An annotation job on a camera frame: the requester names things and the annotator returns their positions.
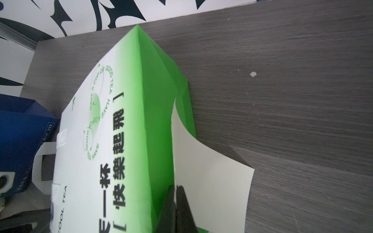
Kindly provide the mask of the white receipt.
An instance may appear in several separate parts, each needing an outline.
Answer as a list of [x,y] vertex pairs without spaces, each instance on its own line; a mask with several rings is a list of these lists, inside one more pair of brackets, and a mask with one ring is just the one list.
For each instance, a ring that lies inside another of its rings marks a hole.
[[172,112],[174,180],[184,188],[196,227],[243,233],[254,169],[198,141],[182,122],[177,103]]

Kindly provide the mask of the green white tea bag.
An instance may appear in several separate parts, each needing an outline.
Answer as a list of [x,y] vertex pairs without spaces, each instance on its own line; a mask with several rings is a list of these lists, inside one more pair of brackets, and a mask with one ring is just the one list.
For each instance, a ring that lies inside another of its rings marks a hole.
[[152,233],[174,184],[173,109],[195,135],[188,81],[131,29],[94,66],[61,116],[53,233]]

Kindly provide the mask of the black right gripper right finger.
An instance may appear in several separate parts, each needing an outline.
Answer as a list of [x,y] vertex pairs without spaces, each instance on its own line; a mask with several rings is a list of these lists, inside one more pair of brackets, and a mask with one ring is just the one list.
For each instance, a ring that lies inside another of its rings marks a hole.
[[181,185],[176,189],[176,232],[198,233],[185,189]]

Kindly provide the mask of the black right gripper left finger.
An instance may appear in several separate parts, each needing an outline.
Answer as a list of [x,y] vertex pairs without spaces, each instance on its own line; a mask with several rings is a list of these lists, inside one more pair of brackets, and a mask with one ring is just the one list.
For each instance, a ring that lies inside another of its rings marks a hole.
[[175,187],[170,185],[159,215],[154,233],[176,232],[176,204],[174,202]]

